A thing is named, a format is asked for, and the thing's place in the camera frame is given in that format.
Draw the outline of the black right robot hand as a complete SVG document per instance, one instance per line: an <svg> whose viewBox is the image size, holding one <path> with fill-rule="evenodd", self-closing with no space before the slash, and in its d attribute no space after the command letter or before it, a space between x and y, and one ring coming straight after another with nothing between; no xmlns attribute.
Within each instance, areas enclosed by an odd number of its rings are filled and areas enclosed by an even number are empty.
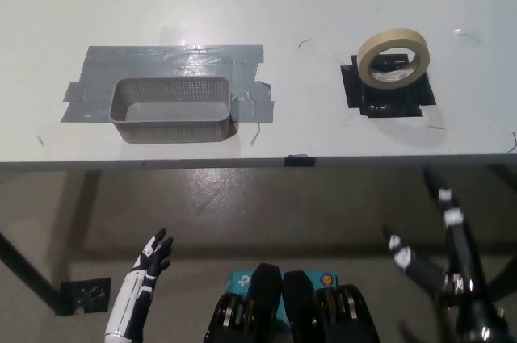
<svg viewBox="0 0 517 343"><path fill-rule="evenodd" d="M505 317L494 306L480 254L458 198L430 168L424 168L422 175L443 225L448 269L440 269L384 227L382 232L395 265L440 307L458 310L455 330L460 342L514 342Z"/></svg>

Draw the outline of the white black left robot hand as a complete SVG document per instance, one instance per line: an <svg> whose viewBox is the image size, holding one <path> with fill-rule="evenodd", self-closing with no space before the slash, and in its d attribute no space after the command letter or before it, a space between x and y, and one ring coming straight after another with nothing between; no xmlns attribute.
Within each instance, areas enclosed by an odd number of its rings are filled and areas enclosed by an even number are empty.
<svg viewBox="0 0 517 343"><path fill-rule="evenodd" d="M104 332L106 342L142 342L153 293L170 266L174 239L161 228L140 251L121 285Z"/></svg>

